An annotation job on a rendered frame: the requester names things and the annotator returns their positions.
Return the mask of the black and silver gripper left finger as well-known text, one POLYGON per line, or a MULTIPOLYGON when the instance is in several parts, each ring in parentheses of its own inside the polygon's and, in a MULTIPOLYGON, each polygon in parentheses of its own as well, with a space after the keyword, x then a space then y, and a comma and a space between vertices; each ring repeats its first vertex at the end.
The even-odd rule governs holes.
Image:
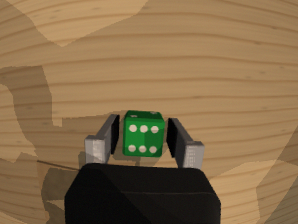
POLYGON ((120 115, 111 114, 96 135, 88 135, 85 142, 85 163, 107 164, 119 139, 120 115))

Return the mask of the green die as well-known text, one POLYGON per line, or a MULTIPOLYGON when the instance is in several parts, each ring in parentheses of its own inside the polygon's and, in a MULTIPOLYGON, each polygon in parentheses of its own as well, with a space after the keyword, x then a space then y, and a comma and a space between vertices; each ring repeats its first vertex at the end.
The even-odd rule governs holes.
POLYGON ((123 122, 125 156, 160 157, 162 155, 165 121, 160 112, 126 112, 123 122))

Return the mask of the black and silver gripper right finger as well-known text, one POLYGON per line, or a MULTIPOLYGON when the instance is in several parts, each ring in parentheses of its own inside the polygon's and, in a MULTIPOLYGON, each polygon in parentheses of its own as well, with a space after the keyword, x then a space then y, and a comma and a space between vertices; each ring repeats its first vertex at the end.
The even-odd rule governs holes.
POLYGON ((178 168, 201 170, 205 146, 201 141, 193 141, 177 118, 168 119, 166 142, 178 168))

